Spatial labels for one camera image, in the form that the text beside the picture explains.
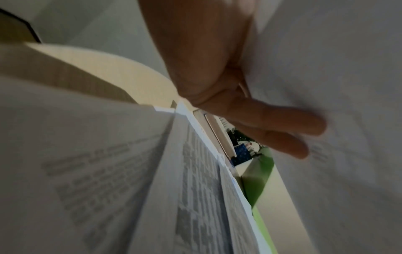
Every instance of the open book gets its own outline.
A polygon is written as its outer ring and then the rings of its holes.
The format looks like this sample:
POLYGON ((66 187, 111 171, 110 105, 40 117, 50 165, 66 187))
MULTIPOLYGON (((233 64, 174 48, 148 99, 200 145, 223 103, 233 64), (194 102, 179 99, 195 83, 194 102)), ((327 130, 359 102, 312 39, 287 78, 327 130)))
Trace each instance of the open book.
POLYGON ((1 253, 270 253, 183 104, 163 112, 1 77, 0 115, 1 253))
POLYGON ((402 2, 279 2, 261 1, 243 70, 255 99, 328 122, 300 136, 308 158, 273 153, 310 239, 323 254, 401 253, 402 2))

